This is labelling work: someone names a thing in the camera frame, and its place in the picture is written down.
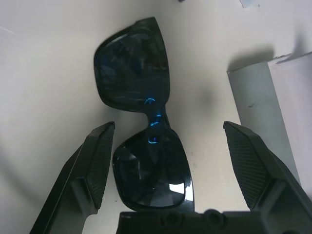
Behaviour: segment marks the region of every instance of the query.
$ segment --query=white wall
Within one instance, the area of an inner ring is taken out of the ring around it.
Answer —
[[[149,16],[167,48],[167,111],[189,160],[196,210],[246,209],[222,129],[224,120],[239,122],[226,70],[290,53],[298,35],[312,50],[311,1],[258,2],[243,9],[239,0],[0,0],[1,233],[30,231],[93,128],[114,120],[116,147],[145,127],[144,116],[100,101],[92,59],[103,40]],[[84,233],[114,233],[122,210],[110,171]]]

